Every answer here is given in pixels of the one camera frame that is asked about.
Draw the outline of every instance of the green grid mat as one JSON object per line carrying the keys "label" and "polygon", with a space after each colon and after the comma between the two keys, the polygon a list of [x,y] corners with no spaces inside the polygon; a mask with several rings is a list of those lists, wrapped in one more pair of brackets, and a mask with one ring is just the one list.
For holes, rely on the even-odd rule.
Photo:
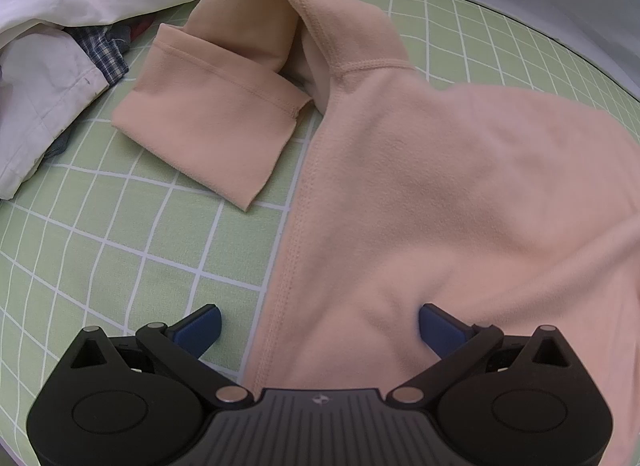
{"label": "green grid mat", "polygon": [[[607,110],[640,142],[640,104],[580,56],[465,0],[363,0],[390,16],[435,88],[522,86]],[[110,125],[158,22],[183,25],[195,2],[163,12],[127,53],[127,78],[83,112],[65,153],[0,205],[0,434],[29,466],[34,396],[84,325],[129,335],[204,303],[225,326],[203,360],[240,380],[306,148],[300,124],[248,213],[180,174]]]}

